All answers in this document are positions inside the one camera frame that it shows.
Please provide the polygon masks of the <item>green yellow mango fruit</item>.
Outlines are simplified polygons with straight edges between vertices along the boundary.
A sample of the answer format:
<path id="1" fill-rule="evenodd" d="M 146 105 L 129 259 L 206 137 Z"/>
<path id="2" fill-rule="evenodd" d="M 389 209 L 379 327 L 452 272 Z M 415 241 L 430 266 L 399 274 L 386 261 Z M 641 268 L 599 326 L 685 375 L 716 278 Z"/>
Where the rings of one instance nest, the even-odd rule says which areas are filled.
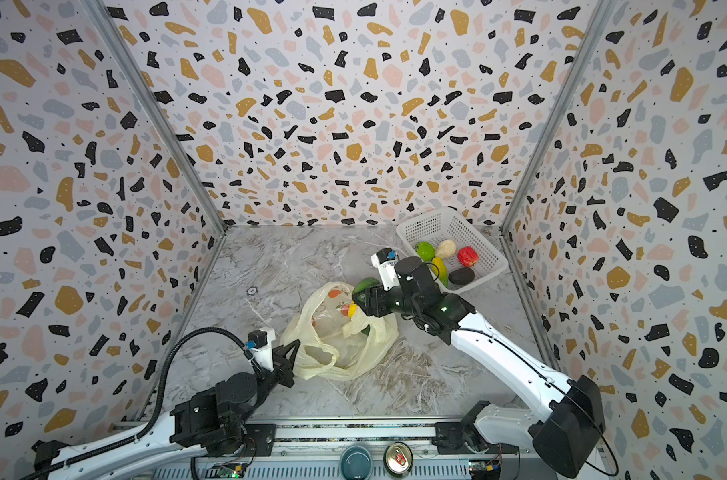
<path id="1" fill-rule="evenodd" d="M 447 271 L 445 262 L 441 258 L 435 257 L 431 260 L 431 265 L 435 266 L 435 272 L 437 272 L 439 282 L 445 287 L 449 286 L 449 272 Z"/>

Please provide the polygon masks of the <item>dark green fruit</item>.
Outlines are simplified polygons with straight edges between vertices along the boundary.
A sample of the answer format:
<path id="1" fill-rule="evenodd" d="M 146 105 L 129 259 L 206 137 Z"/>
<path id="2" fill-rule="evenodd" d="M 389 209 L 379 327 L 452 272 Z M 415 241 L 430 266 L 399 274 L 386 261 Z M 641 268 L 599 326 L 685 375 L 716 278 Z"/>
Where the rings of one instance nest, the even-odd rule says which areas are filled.
<path id="1" fill-rule="evenodd" d="M 379 285 L 381 285 L 381 280 L 374 277 L 367 277 L 356 284 L 352 294 L 357 295 L 360 292 L 367 290 L 367 288 L 377 287 Z"/>

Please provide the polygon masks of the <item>bright green round fruit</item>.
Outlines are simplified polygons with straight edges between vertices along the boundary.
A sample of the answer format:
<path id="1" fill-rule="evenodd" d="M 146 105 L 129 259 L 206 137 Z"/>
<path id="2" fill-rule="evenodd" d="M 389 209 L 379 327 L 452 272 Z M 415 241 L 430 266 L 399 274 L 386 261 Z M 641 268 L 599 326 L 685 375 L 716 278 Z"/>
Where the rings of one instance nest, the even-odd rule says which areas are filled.
<path id="1" fill-rule="evenodd" d="M 423 262 L 431 262 L 435 258 L 435 248 L 429 242 L 417 242 L 415 244 L 415 253 Z"/>

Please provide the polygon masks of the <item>dark avocado fruit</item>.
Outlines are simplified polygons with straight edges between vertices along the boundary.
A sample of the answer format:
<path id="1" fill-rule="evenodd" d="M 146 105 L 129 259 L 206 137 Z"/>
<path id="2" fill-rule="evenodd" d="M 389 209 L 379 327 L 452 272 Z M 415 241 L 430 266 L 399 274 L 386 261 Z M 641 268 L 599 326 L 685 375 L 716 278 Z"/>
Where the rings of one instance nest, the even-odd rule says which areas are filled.
<path id="1" fill-rule="evenodd" d="M 451 284 L 467 286 L 475 281 L 475 272 L 470 267 L 463 267 L 449 273 L 447 278 Z"/>

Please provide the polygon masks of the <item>beige pear fruit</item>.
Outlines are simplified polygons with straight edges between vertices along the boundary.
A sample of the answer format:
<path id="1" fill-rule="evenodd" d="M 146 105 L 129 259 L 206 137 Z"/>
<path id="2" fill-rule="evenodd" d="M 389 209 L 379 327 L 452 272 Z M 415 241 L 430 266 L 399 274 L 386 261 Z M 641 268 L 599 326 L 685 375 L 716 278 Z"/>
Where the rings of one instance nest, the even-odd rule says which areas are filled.
<path id="1" fill-rule="evenodd" d="M 453 256 L 455 256 L 455 253 L 457 253 L 457 244 L 450 239 L 443 240 L 443 242 L 439 243 L 437 249 L 435 249 L 435 256 L 441 258 L 442 260 L 445 260 L 447 258 L 453 258 Z"/>

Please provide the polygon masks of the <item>red apple fruit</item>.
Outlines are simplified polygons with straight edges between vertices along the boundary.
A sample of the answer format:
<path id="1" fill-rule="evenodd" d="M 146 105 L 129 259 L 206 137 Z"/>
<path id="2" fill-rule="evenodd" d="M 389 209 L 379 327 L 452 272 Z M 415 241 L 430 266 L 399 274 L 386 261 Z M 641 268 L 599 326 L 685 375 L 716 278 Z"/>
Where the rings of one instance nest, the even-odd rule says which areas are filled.
<path id="1" fill-rule="evenodd" d="M 457 260 L 459 260 L 459 263 L 466 268 L 471 268 L 477 263 L 479 263 L 479 260 L 481 258 L 479 257 L 479 254 L 471 247 L 463 247 L 457 251 Z"/>

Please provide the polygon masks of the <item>white plastic mesh basket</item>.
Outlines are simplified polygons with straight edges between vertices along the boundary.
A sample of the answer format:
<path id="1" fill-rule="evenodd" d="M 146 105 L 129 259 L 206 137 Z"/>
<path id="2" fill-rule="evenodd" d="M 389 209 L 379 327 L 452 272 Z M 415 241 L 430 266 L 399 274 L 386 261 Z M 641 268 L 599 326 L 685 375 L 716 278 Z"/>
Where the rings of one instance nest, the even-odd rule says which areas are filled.
<path id="1" fill-rule="evenodd" d="M 461 214 L 451 208 L 417 215 L 397 226 L 405 250 L 431 262 L 437 285 L 461 294 L 505 273 L 509 262 Z"/>

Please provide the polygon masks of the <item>yellow plastic bag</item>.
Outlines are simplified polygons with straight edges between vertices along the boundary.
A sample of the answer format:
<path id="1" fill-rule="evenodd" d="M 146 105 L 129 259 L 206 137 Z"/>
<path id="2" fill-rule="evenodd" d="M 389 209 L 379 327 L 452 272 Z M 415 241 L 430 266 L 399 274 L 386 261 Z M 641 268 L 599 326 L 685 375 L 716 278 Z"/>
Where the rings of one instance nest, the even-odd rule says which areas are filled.
<path id="1" fill-rule="evenodd" d="M 359 378 L 381 363 L 395 341 L 399 326 L 393 314 L 369 317 L 358 309 L 353 318 L 340 314 L 352 301 L 353 286 L 329 282 L 317 289 L 281 335 L 281 343 L 299 340 L 294 375 L 309 380 Z"/>

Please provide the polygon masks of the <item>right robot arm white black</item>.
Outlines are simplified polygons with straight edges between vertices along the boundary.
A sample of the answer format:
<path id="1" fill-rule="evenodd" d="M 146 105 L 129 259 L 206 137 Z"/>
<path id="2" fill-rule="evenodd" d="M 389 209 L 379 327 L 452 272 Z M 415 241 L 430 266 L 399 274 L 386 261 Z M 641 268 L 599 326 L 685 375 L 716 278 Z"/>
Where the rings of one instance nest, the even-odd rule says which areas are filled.
<path id="1" fill-rule="evenodd" d="M 529 355 L 467 300 L 442 292 L 421 258 L 399 259 L 385 248 L 371 256 L 371 264 L 379 276 L 361 281 L 353 290 L 359 310 L 371 317 L 399 314 L 412 321 L 471 356 L 527 406 L 513 412 L 477 402 L 461 421 L 437 426 L 433 443 L 440 452 L 487 454 L 507 444 L 535 452 L 562 478 L 609 478 L 611 474 L 599 464 L 605 416 L 593 380 L 587 376 L 573 380 Z"/>

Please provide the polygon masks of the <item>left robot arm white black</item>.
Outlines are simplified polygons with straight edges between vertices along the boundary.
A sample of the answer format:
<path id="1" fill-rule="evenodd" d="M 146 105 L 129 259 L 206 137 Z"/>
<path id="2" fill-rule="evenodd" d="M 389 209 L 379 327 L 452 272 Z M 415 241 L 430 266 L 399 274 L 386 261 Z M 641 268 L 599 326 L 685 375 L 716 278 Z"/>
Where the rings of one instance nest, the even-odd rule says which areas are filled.
<path id="1" fill-rule="evenodd" d="M 294 384 L 300 342 L 270 352 L 271 370 L 239 372 L 141 426 L 82 445 L 42 444 L 28 479 L 128 479 L 169 462 L 271 452 L 270 425 L 247 423 L 276 386 Z"/>

